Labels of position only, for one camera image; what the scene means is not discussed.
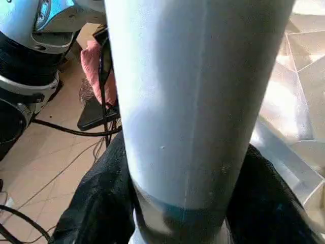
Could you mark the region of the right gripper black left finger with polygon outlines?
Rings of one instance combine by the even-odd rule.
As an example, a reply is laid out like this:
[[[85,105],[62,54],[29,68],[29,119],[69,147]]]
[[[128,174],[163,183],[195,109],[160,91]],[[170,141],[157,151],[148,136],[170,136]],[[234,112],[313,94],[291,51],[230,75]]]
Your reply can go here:
[[[123,134],[119,132],[81,179],[60,216],[51,243],[128,243],[133,196]]]

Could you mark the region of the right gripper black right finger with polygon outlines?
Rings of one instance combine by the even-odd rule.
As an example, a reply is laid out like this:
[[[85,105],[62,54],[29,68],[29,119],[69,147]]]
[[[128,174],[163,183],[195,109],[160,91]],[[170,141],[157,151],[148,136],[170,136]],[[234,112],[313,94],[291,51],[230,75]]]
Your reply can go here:
[[[320,233],[273,164],[249,145],[226,219],[234,243],[320,243]]]

